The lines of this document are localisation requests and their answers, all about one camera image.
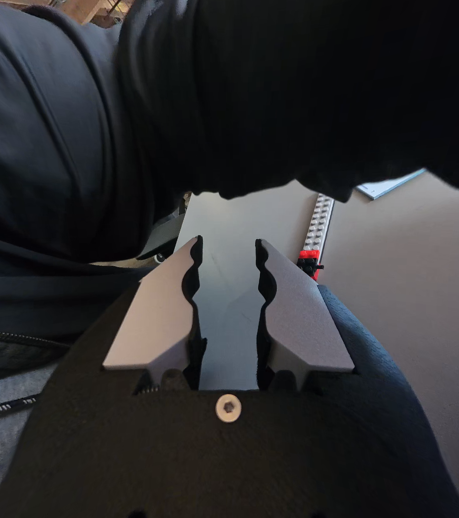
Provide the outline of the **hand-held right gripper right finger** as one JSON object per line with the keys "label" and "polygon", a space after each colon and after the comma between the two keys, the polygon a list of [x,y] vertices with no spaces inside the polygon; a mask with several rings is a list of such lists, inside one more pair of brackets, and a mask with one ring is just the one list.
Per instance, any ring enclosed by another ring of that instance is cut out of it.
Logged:
{"label": "hand-held right gripper right finger", "polygon": [[290,261],[265,239],[255,242],[259,293],[264,299],[257,330],[257,385],[267,391],[279,372],[294,389],[311,386],[315,373],[351,374],[354,362],[313,279],[318,263]]}

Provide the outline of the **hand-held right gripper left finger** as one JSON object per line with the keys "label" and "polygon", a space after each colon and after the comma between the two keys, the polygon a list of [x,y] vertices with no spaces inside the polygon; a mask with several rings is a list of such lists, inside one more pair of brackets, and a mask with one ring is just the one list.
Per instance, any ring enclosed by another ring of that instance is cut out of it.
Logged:
{"label": "hand-held right gripper left finger", "polygon": [[103,361],[105,370],[143,369],[158,383],[176,369],[192,390],[199,389],[207,340],[193,297],[202,256],[198,235],[142,279]]}

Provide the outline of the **grey plate with red bricks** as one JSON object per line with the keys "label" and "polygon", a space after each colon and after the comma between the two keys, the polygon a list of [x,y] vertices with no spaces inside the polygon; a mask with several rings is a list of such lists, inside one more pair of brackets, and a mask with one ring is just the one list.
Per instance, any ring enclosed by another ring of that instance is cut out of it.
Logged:
{"label": "grey plate with red bricks", "polygon": [[320,271],[324,269],[323,250],[334,205],[333,198],[318,193],[304,245],[298,255],[297,267],[314,281],[317,281]]}

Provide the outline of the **person's left forearm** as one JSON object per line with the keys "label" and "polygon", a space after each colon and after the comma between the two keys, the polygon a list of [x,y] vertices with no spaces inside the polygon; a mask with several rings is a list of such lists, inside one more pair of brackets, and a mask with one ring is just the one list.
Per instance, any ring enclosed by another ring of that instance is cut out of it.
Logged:
{"label": "person's left forearm", "polygon": [[160,195],[459,189],[459,1],[135,1],[117,63]]}

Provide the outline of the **black mesh office chair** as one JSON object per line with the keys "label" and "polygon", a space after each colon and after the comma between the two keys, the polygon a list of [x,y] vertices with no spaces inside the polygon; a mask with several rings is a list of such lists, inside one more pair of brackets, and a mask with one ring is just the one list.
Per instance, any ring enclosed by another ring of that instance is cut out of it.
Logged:
{"label": "black mesh office chair", "polygon": [[153,258],[156,263],[161,264],[171,256],[174,253],[185,215],[185,212],[173,213],[161,223],[157,223],[142,252],[137,256],[137,260]]}

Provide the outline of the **open instruction booklet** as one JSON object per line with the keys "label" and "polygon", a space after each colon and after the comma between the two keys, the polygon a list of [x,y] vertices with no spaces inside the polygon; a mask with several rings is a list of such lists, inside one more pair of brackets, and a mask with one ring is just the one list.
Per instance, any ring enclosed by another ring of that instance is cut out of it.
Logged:
{"label": "open instruction booklet", "polygon": [[366,196],[369,200],[376,200],[387,193],[393,191],[397,187],[413,180],[422,173],[427,172],[425,168],[419,169],[413,173],[405,175],[400,178],[385,180],[381,182],[364,183],[356,187],[356,190]]}

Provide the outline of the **person's black hoodie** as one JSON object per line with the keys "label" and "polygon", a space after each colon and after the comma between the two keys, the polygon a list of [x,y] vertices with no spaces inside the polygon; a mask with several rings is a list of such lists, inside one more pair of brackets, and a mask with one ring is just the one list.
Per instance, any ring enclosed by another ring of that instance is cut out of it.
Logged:
{"label": "person's black hoodie", "polygon": [[115,68],[121,26],[0,5],[0,379],[70,346],[146,274],[161,206]]}

